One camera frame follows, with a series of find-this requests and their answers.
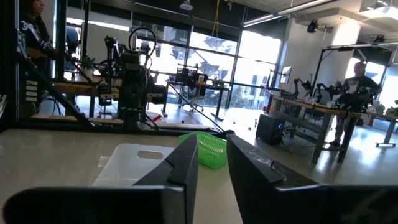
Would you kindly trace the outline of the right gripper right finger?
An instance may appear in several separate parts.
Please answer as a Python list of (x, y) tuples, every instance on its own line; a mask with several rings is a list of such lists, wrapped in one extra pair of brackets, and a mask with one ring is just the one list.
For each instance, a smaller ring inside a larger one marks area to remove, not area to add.
[(318, 184), (235, 134), (227, 155), (244, 223), (397, 223), (396, 186)]

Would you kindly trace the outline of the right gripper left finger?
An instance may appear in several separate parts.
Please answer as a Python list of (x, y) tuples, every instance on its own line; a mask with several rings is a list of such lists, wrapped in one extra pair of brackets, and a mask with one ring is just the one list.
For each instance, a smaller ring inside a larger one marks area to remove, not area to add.
[(6, 223), (192, 223), (198, 139), (119, 145), (91, 187), (37, 187), (9, 198)]

